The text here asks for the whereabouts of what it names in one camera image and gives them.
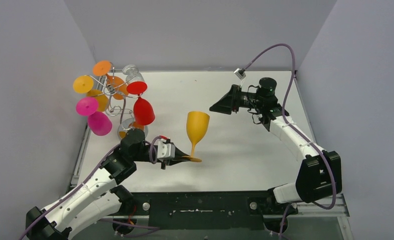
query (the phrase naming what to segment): black mounting panel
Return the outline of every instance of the black mounting panel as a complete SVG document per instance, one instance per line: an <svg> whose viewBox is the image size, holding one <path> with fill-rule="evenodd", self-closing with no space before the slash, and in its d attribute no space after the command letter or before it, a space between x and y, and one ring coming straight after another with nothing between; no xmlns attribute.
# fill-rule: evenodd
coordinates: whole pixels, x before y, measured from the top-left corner
<svg viewBox="0 0 394 240"><path fill-rule="evenodd" d="M283 214L269 210L268 191L209 191L209 192L134 192L136 216L149 216L149 226L165 230L220 230L248 228L263 230L264 215ZM257 201L258 210L250 209L250 202ZM150 203L150 210L142 209L143 203ZM129 215L120 211L116 215ZM297 210L290 209L289 214Z"/></svg>

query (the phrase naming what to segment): gray floor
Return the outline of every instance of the gray floor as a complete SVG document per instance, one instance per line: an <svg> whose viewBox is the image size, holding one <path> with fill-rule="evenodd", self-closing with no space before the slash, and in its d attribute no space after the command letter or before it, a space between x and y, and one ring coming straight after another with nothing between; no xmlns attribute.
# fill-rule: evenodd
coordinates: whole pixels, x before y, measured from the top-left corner
<svg viewBox="0 0 394 240"><path fill-rule="evenodd" d="M289 228L284 236L289 240L343 240L336 217L294 217L289 218ZM132 234L141 233L135 229ZM269 231L250 231L245 228L229 230L160 230L140 237L140 240L276 240L276 235ZM111 223L98 222L76 235L73 240L119 240L115 236Z"/></svg>

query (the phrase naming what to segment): wall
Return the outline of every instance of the wall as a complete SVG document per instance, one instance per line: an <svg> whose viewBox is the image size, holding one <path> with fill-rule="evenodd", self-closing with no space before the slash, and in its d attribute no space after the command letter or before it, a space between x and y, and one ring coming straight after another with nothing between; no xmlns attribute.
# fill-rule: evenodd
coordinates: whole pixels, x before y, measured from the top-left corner
<svg viewBox="0 0 394 240"><path fill-rule="evenodd" d="M65 0L97 61L141 70L235 70L286 42L300 65L336 0ZM286 48L251 70L289 70Z"/></svg>
<svg viewBox="0 0 394 240"><path fill-rule="evenodd" d="M318 142L342 156L355 239L394 240L394 0L338 0L298 75Z"/></svg>
<svg viewBox="0 0 394 240"><path fill-rule="evenodd" d="M71 86L94 63L62 0L0 0L0 240L66 191L85 127Z"/></svg>

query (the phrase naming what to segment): red disc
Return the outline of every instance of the red disc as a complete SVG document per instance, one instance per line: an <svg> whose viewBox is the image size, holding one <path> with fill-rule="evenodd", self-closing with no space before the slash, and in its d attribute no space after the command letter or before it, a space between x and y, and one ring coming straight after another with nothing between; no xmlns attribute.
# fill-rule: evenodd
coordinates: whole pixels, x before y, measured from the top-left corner
<svg viewBox="0 0 394 240"><path fill-rule="evenodd" d="M133 114L135 115L136 123L143 126L152 123L156 118L151 104L141 97L136 100L133 106Z"/></svg>
<svg viewBox="0 0 394 240"><path fill-rule="evenodd" d="M143 94L145 92L145 90L147 90L147 84L143 81L134 81L134 82L131 82L126 87L126 90L130 94L135 94L135 95Z"/></svg>

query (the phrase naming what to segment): pink disc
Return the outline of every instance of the pink disc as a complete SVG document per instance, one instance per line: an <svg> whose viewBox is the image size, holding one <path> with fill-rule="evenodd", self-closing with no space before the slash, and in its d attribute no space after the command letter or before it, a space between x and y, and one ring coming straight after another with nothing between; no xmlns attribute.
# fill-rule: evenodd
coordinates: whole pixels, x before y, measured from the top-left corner
<svg viewBox="0 0 394 240"><path fill-rule="evenodd" d="M76 104L76 111L79 115L89 116L95 113L98 109L98 101L93 97L82 98Z"/></svg>
<svg viewBox="0 0 394 240"><path fill-rule="evenodd" d="M88 117L88 127L95 135L104 136L111 131L113 124L106 114L96 111Z"/></svg>

